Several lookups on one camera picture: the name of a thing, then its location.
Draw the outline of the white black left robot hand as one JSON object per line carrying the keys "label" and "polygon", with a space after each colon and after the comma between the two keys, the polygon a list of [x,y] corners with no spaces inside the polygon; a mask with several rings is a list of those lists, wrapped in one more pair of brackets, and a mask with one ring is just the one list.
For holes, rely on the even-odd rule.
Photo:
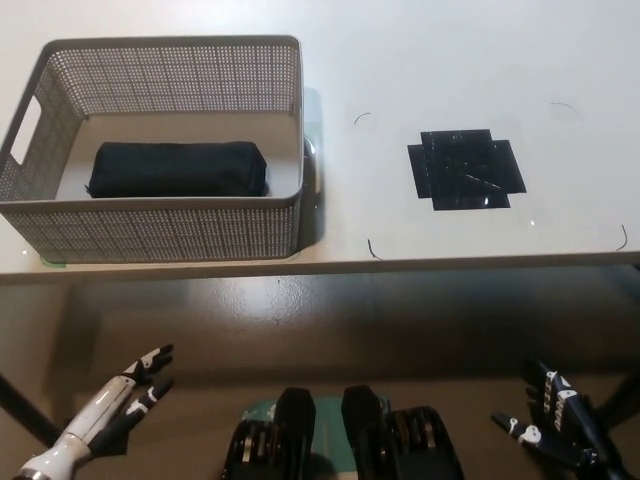
{"label": "white black left robot hand", "polygon": [[56,441],[80,449],[84,459],[124,455],[131,431],[173,387],[153,375],[173,361],[174,346],[156,348],[112,377],[68,423]]}

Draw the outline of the dark right robot hand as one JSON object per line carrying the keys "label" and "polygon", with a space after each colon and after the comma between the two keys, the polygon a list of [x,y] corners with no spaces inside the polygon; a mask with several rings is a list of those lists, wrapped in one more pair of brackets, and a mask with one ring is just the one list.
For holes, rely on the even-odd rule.
{"label": "dark right robot hand", "polygon": [[585,433],[590,421],[578,391],[559,371],[535,358],[524,361],[522,379],[531,421],[502,412],[492,413],[491,420],[531,453],[574,471],[595,467],[600,455]]}

